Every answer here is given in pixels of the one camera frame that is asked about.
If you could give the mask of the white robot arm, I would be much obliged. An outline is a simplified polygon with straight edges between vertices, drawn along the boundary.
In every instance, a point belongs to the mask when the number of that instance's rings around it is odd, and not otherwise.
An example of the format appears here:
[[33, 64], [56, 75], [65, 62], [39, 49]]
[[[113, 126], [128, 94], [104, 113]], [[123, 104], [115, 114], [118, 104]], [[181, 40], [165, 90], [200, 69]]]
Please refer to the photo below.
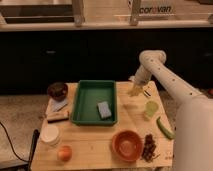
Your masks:
[[213, 171], [213, 99], [165, 65], [162, 50], [144, 50], [134, 83], [145, 86], [154, 76], [177, 102], [172, 171]]

